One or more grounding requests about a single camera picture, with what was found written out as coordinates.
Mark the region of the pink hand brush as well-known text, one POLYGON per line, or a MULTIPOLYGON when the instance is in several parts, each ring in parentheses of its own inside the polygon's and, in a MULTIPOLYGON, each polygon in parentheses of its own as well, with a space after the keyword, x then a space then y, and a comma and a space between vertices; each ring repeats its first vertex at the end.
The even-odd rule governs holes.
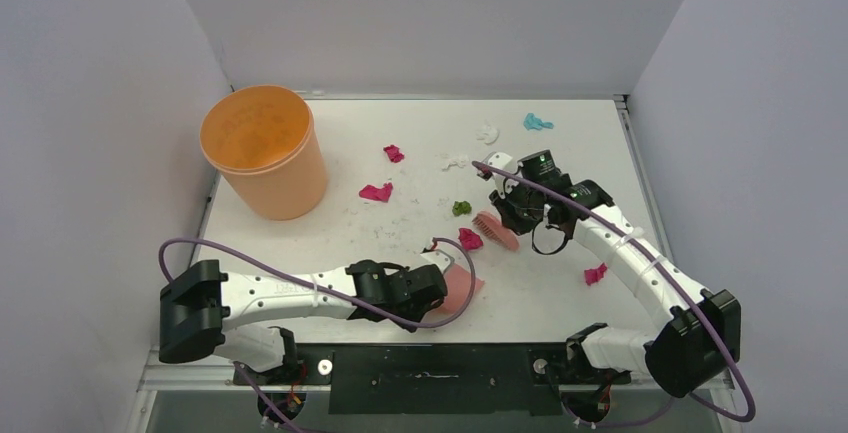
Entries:
POLYGON ((504 249, 512 252, 517 252, 520 249, 516 234, 506 228, 493 213, 488 211, 478 212, 472 220, 472 225, 481 236, 504 249))

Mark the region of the pink plastic dustpan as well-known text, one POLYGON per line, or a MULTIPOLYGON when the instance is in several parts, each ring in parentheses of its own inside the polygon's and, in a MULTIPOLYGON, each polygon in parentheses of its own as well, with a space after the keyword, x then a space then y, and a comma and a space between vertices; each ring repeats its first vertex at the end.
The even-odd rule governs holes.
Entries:
POLYGON ((465 303, 468 293, 474 289, 477 294, 484 287, 485 282, 476 278, 472 280, 471 273, 460 265, 453 265, 444 273, 444 279, 448 289, 448 294, 444 298, 442 304, 433 310, 434 314, 453 315, 461 310, 465 303))

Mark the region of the green paper scrap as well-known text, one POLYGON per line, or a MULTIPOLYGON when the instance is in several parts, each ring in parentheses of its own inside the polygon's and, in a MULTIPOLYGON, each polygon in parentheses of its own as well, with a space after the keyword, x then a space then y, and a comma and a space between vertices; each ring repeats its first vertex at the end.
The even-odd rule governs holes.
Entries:
POLYGON ((454 217, 468 215, 472 212, 472 206, 468 201, 455 201, 452 205, 451 212, 454 217))

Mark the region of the orange plastic bucket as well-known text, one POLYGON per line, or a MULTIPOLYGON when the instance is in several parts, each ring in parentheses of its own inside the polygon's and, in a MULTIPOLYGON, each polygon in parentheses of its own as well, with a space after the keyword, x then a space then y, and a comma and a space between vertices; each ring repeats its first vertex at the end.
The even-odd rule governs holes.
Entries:
POLYGON ((313 113, 287 88, 258 85, 230 93, 204 117, 199 141, 207 161, 262 218, 303 216, 326 192, 313 113))

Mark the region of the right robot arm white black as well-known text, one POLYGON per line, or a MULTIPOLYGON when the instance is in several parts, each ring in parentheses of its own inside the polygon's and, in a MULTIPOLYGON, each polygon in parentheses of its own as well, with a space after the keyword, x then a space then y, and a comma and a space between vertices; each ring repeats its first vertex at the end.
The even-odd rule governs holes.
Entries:
POLYGON ((664 257, 593 180, 574 182, 548 150, 519 160, 489 154, 478 174, 495 183, 489 195, 502 225, 516 235, 539 226, 560 231, 595 255, 645 309, 656 335, 596 323, 567 340, 565 367, 577 381, 602 371, 649 375, 682 398, 740 359, 741 306, 713 292, 664 257))

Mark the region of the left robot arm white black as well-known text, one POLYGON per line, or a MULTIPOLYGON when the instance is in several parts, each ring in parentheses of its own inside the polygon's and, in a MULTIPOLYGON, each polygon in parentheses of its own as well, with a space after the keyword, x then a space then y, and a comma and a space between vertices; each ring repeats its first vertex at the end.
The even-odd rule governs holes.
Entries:
POLYGON ((185 364, 219 356, 286 383, 298 370, 293 335, 267 322, 388 319, 413 332, 446 298, 444 275, 455 264, 439 250, 422 257, 416 268, 361 260, 292 281, 227 273, 216 260, 200 261, 160 292, 158 358, 185 364))

